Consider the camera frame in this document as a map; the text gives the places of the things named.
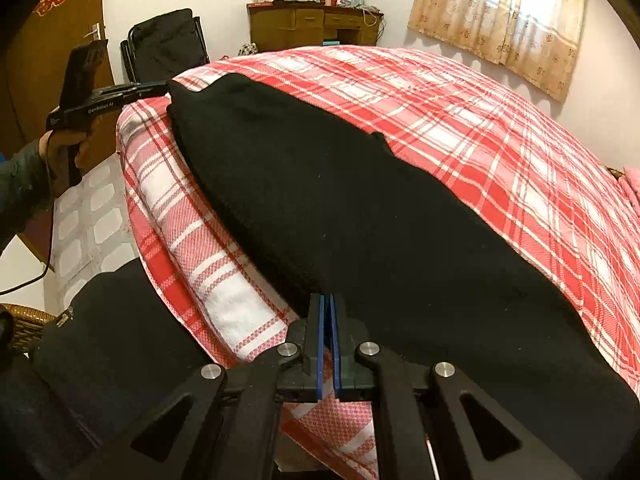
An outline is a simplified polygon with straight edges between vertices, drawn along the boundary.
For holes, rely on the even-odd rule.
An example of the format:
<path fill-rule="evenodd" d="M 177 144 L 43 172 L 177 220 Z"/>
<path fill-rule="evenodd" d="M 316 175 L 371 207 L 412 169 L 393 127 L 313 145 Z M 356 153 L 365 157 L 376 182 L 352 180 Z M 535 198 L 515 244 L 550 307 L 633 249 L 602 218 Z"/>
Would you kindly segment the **left forearm dark sleeve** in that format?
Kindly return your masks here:
<path fill-rule="evenodd" d="M 2 162 L 0 174 L 0 248 L 24 231 L 27 223 L 51 201 L 48 166 L 38 142 L 27 144 Z"/>

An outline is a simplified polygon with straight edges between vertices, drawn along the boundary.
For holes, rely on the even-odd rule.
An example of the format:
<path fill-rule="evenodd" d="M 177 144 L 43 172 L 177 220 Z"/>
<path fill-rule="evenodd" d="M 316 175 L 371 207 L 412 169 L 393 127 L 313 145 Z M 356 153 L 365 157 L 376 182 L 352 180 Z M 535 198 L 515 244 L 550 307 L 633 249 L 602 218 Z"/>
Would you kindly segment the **person left hand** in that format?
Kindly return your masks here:
<path fill-rule="evenodd" d="M 75 130 L 47 131 L 38 141 L 38 153 L 46 163 L 52 194 L 60 196 L 70 187 L 70 166 L 79 171 L 89 168 L 92 135 Z"/>

